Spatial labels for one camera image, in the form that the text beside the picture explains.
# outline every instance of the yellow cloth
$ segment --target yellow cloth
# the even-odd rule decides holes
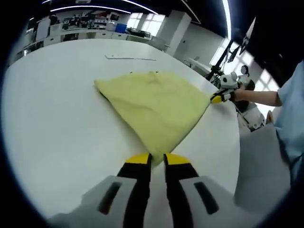
[[[210,103],[175,73],[131,73],[94,83],[140,137],[154,164],[184,139]]]

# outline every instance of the light blue shirt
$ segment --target light blue shirt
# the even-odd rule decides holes
[[[304,164],[304,60],[292,77],[278,90],[282,110],[275,123],[279,139],[291,163],[292,179]]]

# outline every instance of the ceiling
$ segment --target ceiling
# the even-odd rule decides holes
[[[171,10],[185,11],[192,17],[194,23],[198,24],[198,18],[201,23],[198,24],[199,26],[227,37],[227,23],[222,0],[132,1],[166,16]],[[197,18],[183,1],[188,4]],[[304,20],[301,18],[300,2],[298,0],[228,0],[232,38],[241,43],[243,35],[256,17],[248,50],[255,56],[258,64],[273,75],[280,86],[291,76],[296,63],[303,58],[304,42],[301,28],[304,28]],[[47,15],[50,9],[74,5],[76,5],[75,0],[52,0],[43,4],[34,15],[35,18],[39,18]],[[92,0],[89,5],[150,13],[123,0]]]

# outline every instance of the round table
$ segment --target round table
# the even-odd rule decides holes
[[[168,54],[123,40],[50,45],[7,70],[2,91],[7,154],[20,186],[44,217],[71,211],[84,193],[106,176],[116,175],[126,159],[146,151],[93,82],[134,71],[173,71],[208,95],[217,90]],[[239,167],[237,124],[232,103],[210,105],[174,153],[186,156],[200,175],[234,193]],[[152,189],[157,189],[162,174],[161,164],[152,172]]]

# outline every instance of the person's arm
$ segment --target person's arm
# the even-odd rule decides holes
[[[259,92],[238,89],[234,92],[235,101],[250,101],[268,106],[282,106],[277,92]]]

